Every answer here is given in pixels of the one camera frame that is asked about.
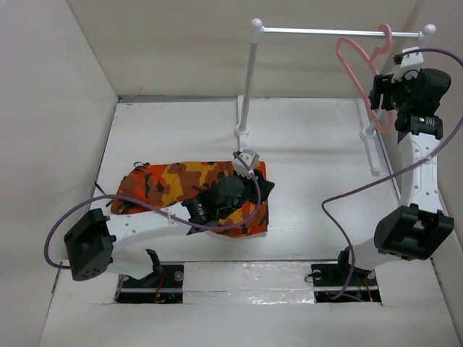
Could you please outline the orange camouflage trousers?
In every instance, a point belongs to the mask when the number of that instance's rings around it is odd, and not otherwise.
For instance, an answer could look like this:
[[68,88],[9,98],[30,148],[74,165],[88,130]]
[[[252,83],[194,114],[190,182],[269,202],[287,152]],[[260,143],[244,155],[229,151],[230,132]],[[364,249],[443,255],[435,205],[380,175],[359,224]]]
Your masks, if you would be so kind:
[[[135,198],[157,208],[167,208],[193,198],[225,176],[235,174],[231,161],[185,161],[170,164],[134,163],[134,169],[121,180],[116,193]],[[268,203],[260,206],[245,203],[238,211],[219,221],[220,226],[230,226],[257,214],[246,224],[225,231],[214,230],[231,238],[253,236],[268,231]]]

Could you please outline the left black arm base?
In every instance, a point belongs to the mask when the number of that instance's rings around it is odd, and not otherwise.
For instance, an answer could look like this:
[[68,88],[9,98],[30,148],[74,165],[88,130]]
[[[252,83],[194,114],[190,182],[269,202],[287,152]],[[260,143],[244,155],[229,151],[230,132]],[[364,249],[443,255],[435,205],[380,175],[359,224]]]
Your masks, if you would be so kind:
[[152,272],[141,279],[121,276],[114,296],[118,304],[182,304],[184,263],[162,263],[148,249]]

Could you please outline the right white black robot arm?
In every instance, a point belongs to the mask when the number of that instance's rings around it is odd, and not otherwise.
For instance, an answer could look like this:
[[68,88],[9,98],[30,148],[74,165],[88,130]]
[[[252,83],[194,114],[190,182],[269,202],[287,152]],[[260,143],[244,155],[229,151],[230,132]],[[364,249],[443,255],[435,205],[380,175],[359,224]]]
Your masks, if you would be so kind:
[[334,267],[338,282],[349,285],[361,270],[403,260],[426,260],[454,229],[438,196],[438,160],[434,150],[443,137],[443,122],[435,115],[451,86],[438,69],[411,69],[396,80],[378,75],[369,99],[373,109],[396,111],[395,129],[405,172],[399,206],[379,221],[374,237],[353,247],[347,260]]

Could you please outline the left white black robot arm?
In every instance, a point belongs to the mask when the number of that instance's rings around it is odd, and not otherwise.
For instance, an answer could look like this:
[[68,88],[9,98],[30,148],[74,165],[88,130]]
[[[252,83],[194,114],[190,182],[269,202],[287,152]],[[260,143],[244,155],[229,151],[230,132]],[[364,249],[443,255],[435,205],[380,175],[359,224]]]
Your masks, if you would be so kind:
[[225,221],[248,202],[260,207],[274,187],[254,170],[246,177],[224,176],[195,197],[163,210],[149,209],[134,215],[89,210],[64,236],[72,278],[85,281],[109,272],[154,286],[161,279],[161,269],[155,252],[148,248],[150,241],[241,227],[257,213],[230,225]]

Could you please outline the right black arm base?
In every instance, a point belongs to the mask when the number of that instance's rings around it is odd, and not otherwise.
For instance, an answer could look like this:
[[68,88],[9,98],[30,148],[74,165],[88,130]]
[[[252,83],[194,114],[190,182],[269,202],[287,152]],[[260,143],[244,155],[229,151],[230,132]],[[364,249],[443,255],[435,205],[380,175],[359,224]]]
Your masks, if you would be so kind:
[[355,267],[346,288],[342,290],[350,267],[348,249],[340,252],[336,262],[315,262],[310,265],[305,282],[313,286],[316,303],[381,303],[378,282],[373,271]]

